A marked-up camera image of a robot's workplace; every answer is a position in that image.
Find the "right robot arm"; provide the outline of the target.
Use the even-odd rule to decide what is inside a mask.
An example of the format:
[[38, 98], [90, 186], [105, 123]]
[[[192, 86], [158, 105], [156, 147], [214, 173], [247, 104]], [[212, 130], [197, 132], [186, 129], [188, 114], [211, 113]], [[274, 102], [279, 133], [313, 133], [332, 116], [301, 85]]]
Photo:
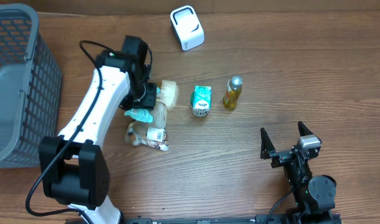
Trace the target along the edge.
[[[261, 159], [271, 159], [271, 167], [283, 167], [290, 190], [281, 197], [266, 215], [256, 215], [256, 223], [341, 224], [335, 208], [336, 181], [329, 175], [314, 176], [308, 162], [318, 157], [322, 140], [302, 121], [298, 122], [300, 138], [289, 150], [277, 152], [267, 131], [261, 133]], [[275, 215], [275, 209], [289, 196], [295, 199], [294, 208]]]

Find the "clear plastic snack bag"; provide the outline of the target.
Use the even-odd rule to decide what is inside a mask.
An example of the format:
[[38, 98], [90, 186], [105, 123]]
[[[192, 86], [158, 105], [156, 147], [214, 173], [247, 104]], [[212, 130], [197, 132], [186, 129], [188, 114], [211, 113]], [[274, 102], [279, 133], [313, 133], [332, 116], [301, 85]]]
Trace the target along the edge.
[[176, 82], [162, 80], [161, 87], [157, 87], [156, 104], [149, 110], [153, 116], [152, 123], [143, 123], [134, 120], [126, 130], [126, 140], [133, 146], [144, 144], [149, 147], [167, 151], [169, 149], [166, 134], [167, 114], [176, 106], [179, 97], [179, 87]]

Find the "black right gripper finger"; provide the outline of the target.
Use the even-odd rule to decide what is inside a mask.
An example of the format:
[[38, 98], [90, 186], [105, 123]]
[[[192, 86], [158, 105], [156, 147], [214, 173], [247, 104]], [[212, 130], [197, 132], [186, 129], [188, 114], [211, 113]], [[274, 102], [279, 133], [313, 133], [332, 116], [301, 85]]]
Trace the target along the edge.
[[268, 133], [266, 132], [265, 128], [260, 129], [261, 133], [261, 153], [260, 158], [261, 159], [270, 159], [271, 154], [275, 153], [275, 147], [273, 143], [271, 142]]
[[301, 137], [313, 134], [313, 132], [311, 132], [302, 121], [298, 122], [298, 131]]

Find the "yellow dish soap bottle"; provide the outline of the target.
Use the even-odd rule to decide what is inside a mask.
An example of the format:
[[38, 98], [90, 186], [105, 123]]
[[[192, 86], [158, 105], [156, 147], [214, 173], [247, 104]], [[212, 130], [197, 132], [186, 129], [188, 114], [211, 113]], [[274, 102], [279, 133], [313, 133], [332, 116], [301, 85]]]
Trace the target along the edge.
[[223, 105], [227, 110], [234, 110], [237, 106], [237, 100], [242, 93], [242, 78], [234, 76], [227, 82], [226, 93], [223, 96]]

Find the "green white tissue pack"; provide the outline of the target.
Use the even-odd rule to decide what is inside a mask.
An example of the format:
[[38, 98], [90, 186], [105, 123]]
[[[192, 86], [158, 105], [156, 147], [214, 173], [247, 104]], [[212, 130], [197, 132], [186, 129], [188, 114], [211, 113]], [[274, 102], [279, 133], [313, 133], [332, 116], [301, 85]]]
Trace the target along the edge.
[[192, 113], [197, 117], [205, 117], [211, 110], [212, 87], [198, 86], [194, 87], [191, 95]]

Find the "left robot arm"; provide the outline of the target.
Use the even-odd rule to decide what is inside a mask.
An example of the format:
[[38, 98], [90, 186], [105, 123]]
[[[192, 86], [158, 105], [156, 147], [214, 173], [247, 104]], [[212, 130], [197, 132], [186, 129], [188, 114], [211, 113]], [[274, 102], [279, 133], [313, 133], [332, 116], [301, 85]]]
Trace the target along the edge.
[[95, 58], [93, 79], [79, 108], [56, 137], [39, 145], [41, 175], [26, 198], [33, 216], [75, 212], [84, 223], [124, 223], [108, 197], [110, 172], [102, 152], [118, 109], [152, 110], [157, 86], [150, 83], [152, 56], [139, 37], [126, 36], [120, 50], [106, 45]]

